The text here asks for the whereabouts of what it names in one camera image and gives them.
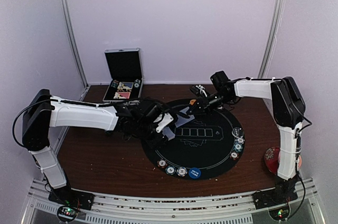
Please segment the blue small blind button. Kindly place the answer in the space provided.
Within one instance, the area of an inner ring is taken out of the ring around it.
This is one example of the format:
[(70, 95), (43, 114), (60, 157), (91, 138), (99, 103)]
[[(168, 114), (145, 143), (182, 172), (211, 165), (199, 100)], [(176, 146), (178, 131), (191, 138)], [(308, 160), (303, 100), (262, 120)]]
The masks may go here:
[(189, 169), (188, 175), (191, 179), (199, 179), (201, 177), (201, 170), (197, 167)]

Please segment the grey playing card deck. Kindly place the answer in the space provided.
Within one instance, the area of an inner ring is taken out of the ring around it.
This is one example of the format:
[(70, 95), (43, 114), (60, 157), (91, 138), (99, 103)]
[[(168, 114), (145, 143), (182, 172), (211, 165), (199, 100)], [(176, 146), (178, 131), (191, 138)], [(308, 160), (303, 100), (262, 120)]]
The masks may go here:
[(164, 136), (166, 136), (169, 141), (173, 140), (176, 136), (175, 130), (177, 128), (181, 128), (183, 125), (191, 122), (194, 119), (195, 119), (194, 115), (190, 115), (190, 116), (188, 116), (188, 118), (183, 118), (183, 117), (179, 116), (179, 118), (176, 122), (170, 123), (169, 125), (167, 125), (166, 127), (163, 128), (162, 134)]

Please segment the green blue 50 chip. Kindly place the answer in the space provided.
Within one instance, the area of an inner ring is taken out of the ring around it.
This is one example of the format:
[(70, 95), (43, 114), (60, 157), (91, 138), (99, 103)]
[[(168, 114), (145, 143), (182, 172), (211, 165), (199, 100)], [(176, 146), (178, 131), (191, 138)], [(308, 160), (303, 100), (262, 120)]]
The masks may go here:
[(166, 169), (165, 169), (165, 173), (168, 174), (168, 175), (174, 175), (176, 174), (176, 167), (174, 166), (167, 166)]
[(242, 145), (242, 144), (239, 144), (239, 143), (236, 143), (236, 144), (234, 144), (234, 146), (233, 146), (233, 150), (234, 150), (235, 152), (237, 152), (237, 153), (240, 153), (240, 152), (242, 152), (242, 150), (243, 150), (243, 145)]

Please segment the blue white 10 chip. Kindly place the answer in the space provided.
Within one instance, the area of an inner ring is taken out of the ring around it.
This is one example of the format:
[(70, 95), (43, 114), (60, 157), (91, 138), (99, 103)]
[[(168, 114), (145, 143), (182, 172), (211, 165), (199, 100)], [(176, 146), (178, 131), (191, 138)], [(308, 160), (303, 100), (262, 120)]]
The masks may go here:
[(187, 169), (185, 167), (179, 167), (177, 170), (176, 170), (176, 174), (177, 176), (179, 177), (185, 177), (187, 175)]
[(244, 142), (245, 142), (245, 139), (242, 138), (242, 137), (238, 137), (238, 138), (236, 138), (236, 140), (235, 140), (235, 143), (236, 143), (236, 144), (243, 144)]

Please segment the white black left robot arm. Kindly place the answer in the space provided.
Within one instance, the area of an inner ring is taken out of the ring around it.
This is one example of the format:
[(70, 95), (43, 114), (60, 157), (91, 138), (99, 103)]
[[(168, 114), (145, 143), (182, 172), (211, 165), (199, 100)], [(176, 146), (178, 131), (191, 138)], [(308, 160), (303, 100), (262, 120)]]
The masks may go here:
[(68, 179), (49, 141), (49, 129), (83, 127), (118, 131), (141, 139), (150, 147), (168, 140), (163, 130), (177, 121), (176, 112), (166, 103), (152, 98), (134, 98), (111, 103), (74, 101), (52, 96), (41, 89), (29, 106), (16, 118), (22, 118), (22, 138), (13, 139), (35, 158), (42, 174), (65, 205), (76, 200), (76, 193), (67, 187)]

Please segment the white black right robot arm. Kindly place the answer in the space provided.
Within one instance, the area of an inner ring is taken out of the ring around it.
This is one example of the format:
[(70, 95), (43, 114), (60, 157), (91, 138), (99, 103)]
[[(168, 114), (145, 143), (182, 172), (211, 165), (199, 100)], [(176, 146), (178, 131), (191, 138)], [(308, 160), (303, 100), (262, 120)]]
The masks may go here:
[(301, 132), (306, 105), (293, 77), (271, 79), (239, 78), (231, 80), (224, 71), (211, 76), (216, 90), (210, 94), (204, 86), (193, 85), (190, 91), (196, 101), (189, 107), (189, 115), (199, 115), (237, 99), (250, 97), (267, 99), (273, 105), (273, 118), (280, 134), (280, 156), (277, 176), (290, 180), (297, 175), (301, 152)]

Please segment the black white dealer button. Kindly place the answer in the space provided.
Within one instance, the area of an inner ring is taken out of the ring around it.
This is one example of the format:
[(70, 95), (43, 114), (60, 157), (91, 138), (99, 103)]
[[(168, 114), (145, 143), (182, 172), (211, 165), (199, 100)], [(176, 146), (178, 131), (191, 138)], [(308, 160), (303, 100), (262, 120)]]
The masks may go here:
[(235, 138), (242, 138), (244, 136), (244, 130), (241, 128), (241, 127), (235, 127), (233, 130), (232, 130), (232, 135), (235, 137)]

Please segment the brown 100 chip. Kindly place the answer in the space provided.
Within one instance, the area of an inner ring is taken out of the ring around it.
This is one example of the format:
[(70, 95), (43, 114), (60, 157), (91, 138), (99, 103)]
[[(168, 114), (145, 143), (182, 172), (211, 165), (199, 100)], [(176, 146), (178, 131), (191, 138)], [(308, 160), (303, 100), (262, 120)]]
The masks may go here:
[(164, 169), (167, 167), (167, 162), (165, 160), (159, 160), (157, 161), (157, 166), (160, 168), (160, 169)]
[(230, 153), (230, 158), (232, 160), (237, 160), (239, 158), (239, 154), (237, 152), (231, 152)]

